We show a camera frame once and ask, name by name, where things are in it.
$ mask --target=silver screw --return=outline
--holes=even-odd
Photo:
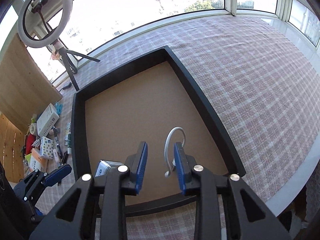
[[[238,174],[231,174],[230,179],[233,181],[238,181],[240,179],[240,176]]]
[[[203,166],[201,166],[201,165],[195,165],[195,166],[193,167],[193,169],[194,169],[195,171],[203,171]]]
[[[121,165],[118,167],[118,171],[120,172],[126,172],[128,170],[128,167],[126,165]]]
[[[81,178],[82,178],[82,180],[84,180],[84,181],[88,181],[89,179],[91,179],[91,175],[88,174],[88,173],[87,173],[87,174],[83,174]]]

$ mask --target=plaid tablecloth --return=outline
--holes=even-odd
[[[121,43],[100,56],[101,62],[79,69],[75,78],[81,88],[164,45],[185,65],[222,120],[247,171],[244,180],[268,200],[303,162],[319,132],[316,71],[284,35],[261,19],[214,16],[161,27]],[[73,87],[61,91],[63,109],[56,125],[62,130],[61,141],[71,120],[74,92]],[[48,171],[55,167],[49,162]],[[59,187],[46,189],[37,207],[49,212],[73,183],[70,174]],[[193,239],[194,215],[191,204],[128,218],[129,239]]]

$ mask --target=white box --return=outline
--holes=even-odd
[[[31,151],[31,159],[29,163],[30,172],[38,169],[41,172],[47,171],[48,160],[41,158],[39,155],[39,150],[33,148]]]
[[[50,103],[37,121],[38,135],[40,137],[47,136],[58,119],[59,115],[57,114],[57,110],[53,104]]]
[[[41,158],[53,160],[53,140],[47,137],[41,137],[40,153]]]

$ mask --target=white cable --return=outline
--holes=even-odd
[[[42,48],[52,44],[56,39],[59,38],[59,35],[63,32],[71,15],[73,0],[62,0],[63,10],[62,10],[62,17],[61,17],[60,23],[50,36],[42,40],[31,39],[30,37],[28,37],[27,33],[25,33],[25,30],[23,28],[23,22],[25,20],[24,18],[26,16],[26,11],[31,1],[32,0],[25,0],[20,9],[19,17],[18,17],[18,26],[17,26],[18,33],[22,42],[27,46],[30,46],[32,48]]]
[[[169,160],[168,160],[168,147],[169,147],[169,142],[170,142],[171,136],[176,130],[180,130],[183,133],[182,147],[184,147],[184,145],[186,144],[186,134],[185,134],[184,130],[181,127],[175,127],[169,132],[169,134],[167,136],[167,139],[165,141],[165,145],[164,145],[164,161],[165,161],[165,163],[167,164],[167,167],[168,167],[168,171],[164,174],[164,176],[166,178],[170,177],[171,172],[172,172],[172,169],[171,169],[171,166],[170,166],[170,163],[169,163]]]

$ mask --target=cardboard surface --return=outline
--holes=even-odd
[[[101,159],[124,163],[140,141],[148,143],[148,161],[140,194],[126,196],[126,205],[180,193],[174,172],[165,178],[164,143],[180,126],[187,140],[185,153],[215,174],[226,174],[223,158],[183,85],[164,62],[139,73],[86,101],[86,133],[92,173]],[[182,142],[176,131],[169,145]]]

